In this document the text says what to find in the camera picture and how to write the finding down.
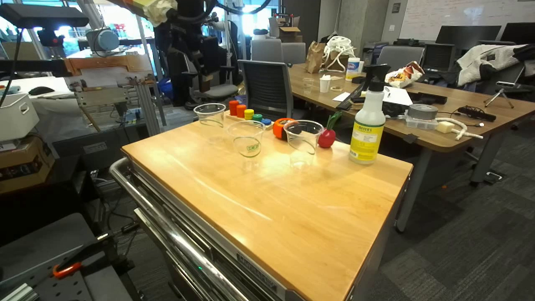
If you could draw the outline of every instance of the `wooden table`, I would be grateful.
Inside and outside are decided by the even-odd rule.
[[[322,94],[320,92],[320,74],[308,74],[305,69],[305,64],[293,65],[290,69],[290,80],[295,97],[303,99],[306,102],[316,104],[323,109],[332,109],[340,104],[333,100],[342,92],[352,92],[357,89],[355,84],[347,82],[342,77],[342,80],[332,82],[332,92]],[[439,87],[439,85],[429,85],[415,82],[408,87],[410,92],[425,92],[425,94],[435,94],[435,95],[445,95],[449,97],[449,102],[445,105],[439,105],[439,112],[445,114],[445,117],[452,112],[455,112],[459,107],[464,105],[474,105],[485,109],[484,102],[489,100],[492,95],[485,94],[475,94],[469,90],[460,89],[449,89],[449,87]],[[495,122],[485,122],[485,127],[470,127],[470,132],[485,136],[485,147],[480,156],[480,161],[474,171],[472,182],[480,184],[485,179],[487,171],[490,169],[490,164],[507,134],[507,129],[510,129],[512,124],[519,122],[520,119],[525,119],[535,112],[534,102],[525,100],[512,100],[515,109],[510,109],[507,99],[497,99],[490,107],[485,109],[485,112],[497,116]],[[477,121],[469,117],[455,117],[465,124],[475,124]],[[425,129],[415,129],[405,124],[405,121],[395,121],[390,119],[385,126],[385,132],[402,137],[405,141],[413,141],[415,144],[422,146],[422,154],[418,157],[418,162],[415,164],[412,184],[407,192],[407,199],[403,201],[403,207],[400,211],[397,228],[403,231],[407,228],[412,207],[417,201],[417,196],[420,192],[422,181],[425,177],[425,172],[429,169],[430,159],[434,152],[454,152],[464,146],[467,146],[472,139],[455,139],[454,134],[440,134],[435,131],[425,131]]]
[[[271,132],[255,159],[236,154],[228,139],[211,141],[215,132],[194,122],[124,152],[305,299],[348,298],[355,279],[378,266],[412,164],[378,156],[360,166],[337,142],[295,167],[293,149]]]

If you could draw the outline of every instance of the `office desk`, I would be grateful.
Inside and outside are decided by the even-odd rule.
[[[323,109],[332,109],[340,104],[333,100],[342,92],[352,92],[357,89],[355,84],[347,80],[335,80],[332,84],[332,92],[322,94],[320,92],[320,74],[306,74],[305,64],[293,65],[290,69],[290,80],[295,97],[303,99],[306,102],[316,104]],[[449,102],[445,105],[439,105],[439,112],[449,116],[455,112],[462,105],[474,105],[485,109],[484,102],[489,100],[492,95],[485,94],[475,94],[459,89],[447,89],[447,87],[437,87],[437,85],[427,85],[415,82],[408,87],[410,92],[425,92],[425,94],[435,94],[435,95],[445,95],[449,97]],[[512,100],[515,109],[510,109],[509,102],[505,99],[495,100],[490,107],[485,110],[489,114],[497,116],[495,122],[485,122],[485,127],[470,127],[470,132],[485,136],[485,147],[480,156],[480,161],[474,171],[472,182],[480,184],[485,179],[487,171],[490,169],[490,164],[507,134],[507,129],[519,122],[524,117],[529,117],[535,112],[534,102],[525,100]],[[455,117],[465,124],[475,124],[477,121],[467,119],[467,117]],[[425,172],[429,169],[430,159],[434,152],[454,152],[464,146],[467,146],[472,139],[464,137],[460,141],[455,139],[454,134],[440,134],[435,131],[423,131],[415,129],[405,124],[405,121],[387,121],[385,132],[402,137],[405,141],[413,141],[415,144],[422,146],[422,154],[418,157],[418,162],[415,164],[412,184],[407,192],[407,199],[403,201],[403,207],[400,211],[397,228],[400,231],[405,231],[412,207],[417,201],[417,196],[420,192],[422,181],[425,177]]]
[[[181,211],[201,234],[209,233],[203,241],[246,274],[251,266],[263,271],[276,296],[345,299],[353,284],[358,291],[365,286],[412,164],[387,156],[375,166],[353,164],[350,146],[337,142],[300,169],[290,162],[293,149],[271,132],[256,159],[206,134],[206,126],[194,122],[129,144],[124,152],[159,194],[169,196],[166,207]],[[113,174],[123,182],[116,167]]]

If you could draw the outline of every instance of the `spray bottle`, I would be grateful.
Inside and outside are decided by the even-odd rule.
[[[387,117],[383,114],[383,89],[388,65],[370,65],[367,70],[367,99],[355,116],[350,159],[372,164],[380,152]]]

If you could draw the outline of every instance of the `paper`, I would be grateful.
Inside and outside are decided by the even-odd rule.
[[[412,97],[405,89],[398,87],[385,87],[385,102],[398,104],[398,105],[413,105]]]
[[[335,102],[343,102],[343,100],[348,99],[348,95],[350,95],[350,92],[343,92],[343,94],[337,95],[333,100],[335,100]]]

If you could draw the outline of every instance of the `red tomato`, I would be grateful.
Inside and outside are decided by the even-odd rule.
[[[333,129],[327,129],[325,132],[320,134],[318,146],[322,149],[332,149],[335,141],[337,141],[337,132]]]

